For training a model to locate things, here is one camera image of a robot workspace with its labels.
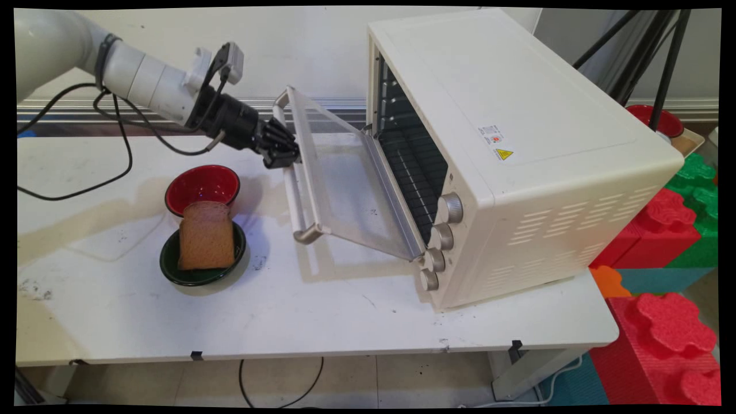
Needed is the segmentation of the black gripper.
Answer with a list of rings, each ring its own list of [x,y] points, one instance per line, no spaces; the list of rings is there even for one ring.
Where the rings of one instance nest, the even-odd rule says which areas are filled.
[[[265,168],[287,168],[301,162],[299,145],[281,121],[272,117],[263,123],[257,110],[212,86],[200,91],[187,128],[213,139],[224,132],[221,144],[235,150],[261,150]]]

